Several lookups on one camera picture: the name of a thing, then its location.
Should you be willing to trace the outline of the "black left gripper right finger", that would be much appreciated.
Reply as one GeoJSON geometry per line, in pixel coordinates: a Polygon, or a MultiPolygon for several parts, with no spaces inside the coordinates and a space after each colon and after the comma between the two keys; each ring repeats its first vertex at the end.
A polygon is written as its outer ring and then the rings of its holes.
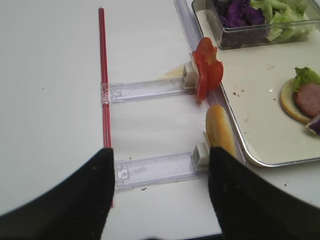
{"type": "Polygon", "coordinates": [[[318,240],[320,210],[211,147],[208,191],[225,240],[318,240]]]}

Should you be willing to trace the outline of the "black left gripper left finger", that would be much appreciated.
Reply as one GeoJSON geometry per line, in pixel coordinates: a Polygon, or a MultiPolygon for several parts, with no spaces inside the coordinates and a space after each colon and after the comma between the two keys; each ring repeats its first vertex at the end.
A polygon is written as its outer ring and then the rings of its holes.
{"type": "Polygon", "coordinates": [[[99,240],[115,191],[114,153],[102,148],[76,172],[0,217],[2,240],[99,240]]]}

